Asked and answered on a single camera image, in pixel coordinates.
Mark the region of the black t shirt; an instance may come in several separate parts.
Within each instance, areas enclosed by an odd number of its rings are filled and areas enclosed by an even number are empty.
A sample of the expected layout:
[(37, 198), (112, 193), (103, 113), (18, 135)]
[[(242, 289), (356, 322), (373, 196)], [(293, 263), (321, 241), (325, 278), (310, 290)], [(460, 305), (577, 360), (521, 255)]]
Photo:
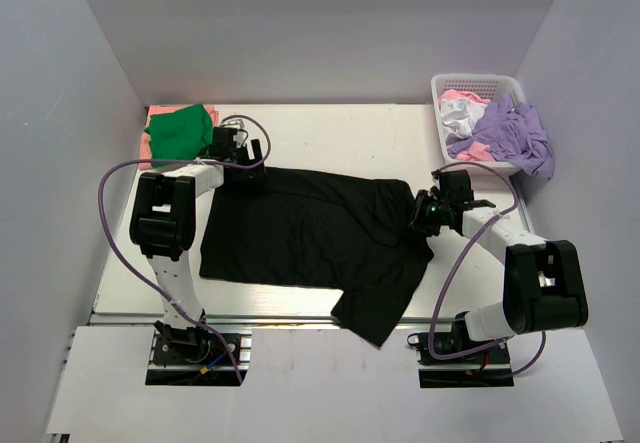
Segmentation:
[(256, 182), (216, 189), (199, 275), (337, 289), (332, 316), (380, 347), (434, 257), (409, 228), (413, 203), (402, 180), (269, 168)]

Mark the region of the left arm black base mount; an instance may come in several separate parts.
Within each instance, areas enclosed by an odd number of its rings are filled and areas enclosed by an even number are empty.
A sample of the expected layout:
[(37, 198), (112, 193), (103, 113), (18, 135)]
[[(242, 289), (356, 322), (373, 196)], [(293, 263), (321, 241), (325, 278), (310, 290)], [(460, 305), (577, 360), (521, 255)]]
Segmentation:
[(214, 369), (233, 369), (223, 342), (211, 332), (199, 327), (174, 329), (162, 321), (154, 323), (154, 330), (151, 370), (196, 370), (210, 364)]

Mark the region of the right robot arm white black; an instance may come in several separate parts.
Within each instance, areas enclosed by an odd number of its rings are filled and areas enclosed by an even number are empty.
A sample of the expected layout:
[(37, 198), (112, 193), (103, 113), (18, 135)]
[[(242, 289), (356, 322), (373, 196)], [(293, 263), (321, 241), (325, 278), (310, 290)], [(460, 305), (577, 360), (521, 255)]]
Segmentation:
[(427, 348), (439, 361), (477, 360), (517, 335), (579, 328), (589, 317), (583, 275), (576, 247), (567, 240), (547, 240), (510, 218), (511, 205), (500, 210), (478, 199), (469, 173), (457, 165), (433, 172), (436, 185), (416, 197), (409, 227), (426, 237), (442, 228), (468, 242), (445, 279), (433, 316), (440, 316), (457, 270), (474, 245), (480, 245), (504, 268), (502, 298), (455, 317), (448, 335), (429, 330)]

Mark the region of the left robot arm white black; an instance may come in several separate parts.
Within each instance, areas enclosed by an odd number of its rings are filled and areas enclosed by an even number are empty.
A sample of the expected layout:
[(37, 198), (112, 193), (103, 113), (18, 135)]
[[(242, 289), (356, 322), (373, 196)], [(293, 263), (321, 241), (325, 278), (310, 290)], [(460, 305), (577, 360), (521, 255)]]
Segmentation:
[(265, 175), (264, 156), (257, 139), (249, 140), (244, 115), (233, 115), (213, 128), (212, 143), (200, 150), (201, 159), (231, 167), (196, 163), (140, 175), (129, 234), (153, 269), (163, 300), (163, 319), (156, 329), (177, 341), (188, 361), (199, 362), (211, 350), (211, 337), (196, 323), (206, 321), (194, 289), (189, 250), (196, 235), (196, 200), (205, 193)]

